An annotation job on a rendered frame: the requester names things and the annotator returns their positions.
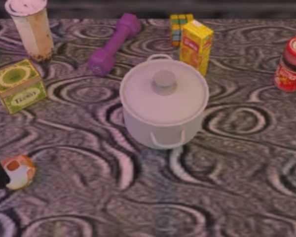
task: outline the white pot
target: white pot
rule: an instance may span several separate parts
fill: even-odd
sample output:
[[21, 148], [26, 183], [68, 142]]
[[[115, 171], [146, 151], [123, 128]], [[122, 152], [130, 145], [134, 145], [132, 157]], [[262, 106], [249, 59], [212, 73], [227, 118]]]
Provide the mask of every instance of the white pot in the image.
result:
[[204, 77], [166, 54], [152, 55], [132, 68], [119, 93], [128, 132], [154, 149], [189, 142], [200, 129], [209, 98]]

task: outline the pot lid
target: pot lid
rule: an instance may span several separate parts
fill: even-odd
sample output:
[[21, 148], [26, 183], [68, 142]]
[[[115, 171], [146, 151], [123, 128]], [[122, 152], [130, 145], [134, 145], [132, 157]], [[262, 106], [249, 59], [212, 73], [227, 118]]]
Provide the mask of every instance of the pot lid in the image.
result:
[[201, 113], [208, 102], [205, 79], [192, 66], [168, 55], [152, 55], [131, 69], [120, 87], [124, 108], [150, 124], [175, 125]]

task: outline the tablecloth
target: tablecloth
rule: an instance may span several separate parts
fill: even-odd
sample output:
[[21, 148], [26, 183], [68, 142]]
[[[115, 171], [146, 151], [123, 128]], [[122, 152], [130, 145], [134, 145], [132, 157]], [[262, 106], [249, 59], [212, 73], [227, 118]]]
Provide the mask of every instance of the tablecloth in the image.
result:
[[[51, 19], [55, 56], [36, 65], [48, 98], [10, 116], [0, 103], [0, 159], [37, 166], [24, 190], [0, 190], [0, 237], [296, 237], [296, 92], [273, 74], [296, 20], [210, 20], [210, 100], [187, 145], [157, 151], [123, 123], [119, 85], [155, 53], [178, 59], [167, 20], [115, 56], [105, 78], [86, 62], [116, 20]], [[0, 68], [26, 58], [0, 20]]]

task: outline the dumbbell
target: dumbbell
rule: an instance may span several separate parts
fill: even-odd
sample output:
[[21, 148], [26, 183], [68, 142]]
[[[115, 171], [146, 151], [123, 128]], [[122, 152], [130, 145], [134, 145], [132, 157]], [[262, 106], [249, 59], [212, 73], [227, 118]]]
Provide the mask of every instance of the dumbbell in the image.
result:
[[129, 13], [124, 13], [116, 24], [116, 31], [106, 45], [96, 50], [88, 61], [91, 71], [100, 77], [105, 77], [113, 68], [114, 55], [126, 39], [134, 37], [141, 29], [139, 19]]

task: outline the oval logo on box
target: oval logo on box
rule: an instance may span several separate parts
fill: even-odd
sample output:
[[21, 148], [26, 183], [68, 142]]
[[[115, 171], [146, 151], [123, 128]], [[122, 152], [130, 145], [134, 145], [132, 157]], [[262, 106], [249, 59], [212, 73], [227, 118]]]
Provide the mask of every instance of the oval logo on box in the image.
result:
[[13, 106], [24, 106], [30, 102], [33, 102], [39, 95], [40, 90], [37, 88], [31, 88], [25, 90], [19, 94], [16, 94], [12, 101], [11, 105]]

